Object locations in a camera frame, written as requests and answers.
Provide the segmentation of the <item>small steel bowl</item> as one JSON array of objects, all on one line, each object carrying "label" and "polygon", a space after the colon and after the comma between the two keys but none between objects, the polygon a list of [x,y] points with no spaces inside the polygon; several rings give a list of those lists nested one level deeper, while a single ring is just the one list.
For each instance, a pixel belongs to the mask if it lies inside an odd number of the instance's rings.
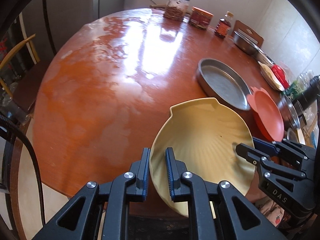
[{"label": "small steel bowl", "polygon": [[297,111],[293,106],[293,103],[286,95],[280,96],[280,101],[277,104],[277,107],[281,113],[284,128],[287,131],[289,128],[291,129],[299,129],[300,122],[298,118]]}]

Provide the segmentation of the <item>pink plastic plate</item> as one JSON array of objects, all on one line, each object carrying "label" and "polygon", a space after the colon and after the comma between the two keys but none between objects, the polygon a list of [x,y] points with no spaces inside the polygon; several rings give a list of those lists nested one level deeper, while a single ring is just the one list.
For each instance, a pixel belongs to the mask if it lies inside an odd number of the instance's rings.
[{"label": "pink plastic plate", "polygon": [[261,134],[267,141],[281,141],[284,122],[276,103],[265,89],[251,87],[251,90],[252,94],[246,98]]}]

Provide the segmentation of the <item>yellow shell-shaped plate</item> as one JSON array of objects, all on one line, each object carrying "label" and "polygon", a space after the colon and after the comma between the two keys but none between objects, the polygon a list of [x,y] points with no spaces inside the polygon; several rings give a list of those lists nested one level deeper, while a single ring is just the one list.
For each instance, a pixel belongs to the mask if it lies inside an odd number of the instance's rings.
[{"label": "yellow shell-shaped plate", "polygon": [[169,194],[165,150],[171,147],[188,171],[213,183],[227,180],[246,195],[255,166],[236,154],[235,147],[240,143],[253,146],[249,128],[240,115],[215,98],[171,106],[170,117],[151,148],[150,175],[157,193],[168,207],[188,216],[188,204],[174,203]]}]

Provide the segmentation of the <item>round metal pan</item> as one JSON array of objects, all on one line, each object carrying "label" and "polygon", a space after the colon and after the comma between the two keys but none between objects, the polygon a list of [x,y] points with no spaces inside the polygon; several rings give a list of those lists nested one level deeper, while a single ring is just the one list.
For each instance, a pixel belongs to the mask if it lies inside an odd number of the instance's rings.
[{"label": "round metal pan", "polygon": [[249,111],[247,96],[251,91],[243,78],[231,67],[217,59],[201,59],[196,71],[196,79],[209,97],[228,107]]}]

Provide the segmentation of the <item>black thermos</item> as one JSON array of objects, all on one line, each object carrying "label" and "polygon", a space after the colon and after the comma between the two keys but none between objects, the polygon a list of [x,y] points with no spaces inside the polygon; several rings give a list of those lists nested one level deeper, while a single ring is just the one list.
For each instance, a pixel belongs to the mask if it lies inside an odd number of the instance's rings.
[{"label": "black thermos", "polygon": [[303,113],[309,108],[319,95],[319,75],[314,76],[306,90],[301,92],[294,100],[293,106],[297,112],[299,121],[304,120]]}]

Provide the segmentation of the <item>green drink bottle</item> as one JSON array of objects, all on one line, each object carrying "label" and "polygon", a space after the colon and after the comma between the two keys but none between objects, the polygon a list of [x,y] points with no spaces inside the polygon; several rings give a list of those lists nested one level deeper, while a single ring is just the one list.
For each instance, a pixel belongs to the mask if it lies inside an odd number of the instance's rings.
[{"label": "green drink bottle", "polygon": [[306,90],[309,86],[310,80],[314,77],[312,70],[307,70],[301,73],[293,83],[284,91],[284,94],[291,100],[295,100],[300,93]]}]

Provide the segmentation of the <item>red snack packet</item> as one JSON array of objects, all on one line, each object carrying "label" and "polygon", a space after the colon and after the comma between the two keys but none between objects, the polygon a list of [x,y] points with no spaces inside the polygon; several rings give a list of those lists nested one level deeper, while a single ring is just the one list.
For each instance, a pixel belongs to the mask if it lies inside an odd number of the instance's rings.
[{"label": "red snack packet", "polygon": [[278,79],[278,81],[282,84],[284,89],[288,89],[290,85],[286,79],[286,74],[284,70],[276,64],[274,64],[271,67],[271,70],[274,73],[275,77]]}]

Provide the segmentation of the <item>white dish with food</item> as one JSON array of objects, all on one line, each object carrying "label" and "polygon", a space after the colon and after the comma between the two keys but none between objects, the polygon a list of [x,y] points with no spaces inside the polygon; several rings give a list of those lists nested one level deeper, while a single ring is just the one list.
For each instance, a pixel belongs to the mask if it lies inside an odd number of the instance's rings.
[{"label": "white dish with food", "polygon": [[260,72],[264,79],[267,81],[267,83],[274,89],[280,92],[283,92],[285,88],[280,83],[280,81],[275,76],[274,72],[272,71],[272,67],[274,65],[266,65],[260,61],[258,61],[258,64],[260,66]]}]

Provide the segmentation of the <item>large steel bowl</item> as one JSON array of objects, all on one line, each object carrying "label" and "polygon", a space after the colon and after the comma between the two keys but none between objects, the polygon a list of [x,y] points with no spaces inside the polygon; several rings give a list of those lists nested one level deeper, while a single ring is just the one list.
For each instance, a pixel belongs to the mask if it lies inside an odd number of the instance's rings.
[{"label": "large steel bowl", "polygon": [[234,31],[233,32],[233,41],[234,44],[242,50],[247,55],[254,55],[258,51],[258,46],[255,45],[251,40],[242,35],[241,33]]}]

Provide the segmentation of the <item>wooden chair behind table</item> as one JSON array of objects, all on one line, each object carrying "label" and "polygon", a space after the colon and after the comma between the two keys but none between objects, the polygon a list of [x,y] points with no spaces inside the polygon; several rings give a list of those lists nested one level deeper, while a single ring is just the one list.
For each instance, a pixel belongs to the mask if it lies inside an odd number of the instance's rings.
[{"label": "wooden chair behind table", "polygon": [[236,20],[231,36],[234,37],[235,32],[242,33],[253,41],[259,48],[263,45],[264,39],[251,27],[245,25],[240,20]]}]

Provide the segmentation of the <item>brown sauce bottle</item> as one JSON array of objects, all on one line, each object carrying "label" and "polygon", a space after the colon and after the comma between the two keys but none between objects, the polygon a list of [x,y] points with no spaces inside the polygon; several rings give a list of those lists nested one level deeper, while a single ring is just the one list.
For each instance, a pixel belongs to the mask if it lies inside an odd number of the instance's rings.
[{"label": "brown sauce bottle", "polygon": [[214,34],[224,39],[226,35],[228,34],[229,29],[231,28],[232,24],[231,21],[233,19],[233,13],[230,11],[227,11],[224,18],[221,18],[215,28]]}]

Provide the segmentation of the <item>yellow-framed brown chair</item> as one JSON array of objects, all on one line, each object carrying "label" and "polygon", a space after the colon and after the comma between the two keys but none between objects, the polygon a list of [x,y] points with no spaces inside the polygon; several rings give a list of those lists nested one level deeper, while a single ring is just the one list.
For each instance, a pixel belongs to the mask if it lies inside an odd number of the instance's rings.
[{"label": "yellow-framed brown chair", "polygon": [[[34,52],[35,48],[32,39],[35,37],[36,34],[30,35],[15,45],[1,61],[1,69],[6,66],[26,44],[30,44],[31,50]],[[34,109],[41,82],[49,67],[48,61],[40,60],[37,55],[35,55],[35,58],[36,63],[25,73],[24,77],[18,81],[17,87],[13,92],[5,81],[1,79],[1,86],[4,88],[6,93],[10,96],[13,102],[27,114],[30,114]]]}]

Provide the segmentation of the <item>red lidded jar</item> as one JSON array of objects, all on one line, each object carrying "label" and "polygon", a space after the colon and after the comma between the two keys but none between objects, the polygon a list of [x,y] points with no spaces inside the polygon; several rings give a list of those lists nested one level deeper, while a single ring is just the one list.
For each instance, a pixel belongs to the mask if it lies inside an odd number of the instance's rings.
[{"label": "red lidded jar", "polygon": [[188,24],[198,29],[207,30],[213,16],[214,15],[208,11],[193,7]]}]

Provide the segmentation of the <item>clear jar with snacks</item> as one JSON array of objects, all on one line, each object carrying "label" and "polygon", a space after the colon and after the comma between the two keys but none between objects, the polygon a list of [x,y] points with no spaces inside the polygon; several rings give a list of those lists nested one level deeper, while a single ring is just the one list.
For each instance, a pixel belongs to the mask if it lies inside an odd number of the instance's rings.
[{"label": "clear jar with snacks", "polygon": [[163,16],[182,22],[188,10],[190,0],[167,0]]}]

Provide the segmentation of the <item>grey refrigerator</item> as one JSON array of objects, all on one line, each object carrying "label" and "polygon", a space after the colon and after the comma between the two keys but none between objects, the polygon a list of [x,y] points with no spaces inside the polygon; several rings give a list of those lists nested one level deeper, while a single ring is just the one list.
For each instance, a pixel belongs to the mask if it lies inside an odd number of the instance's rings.
[{"label": "grey refrigerator", "polygon": [[87,23],[124,10],[125,0],[42,0],[49,44],[54,54]]}]

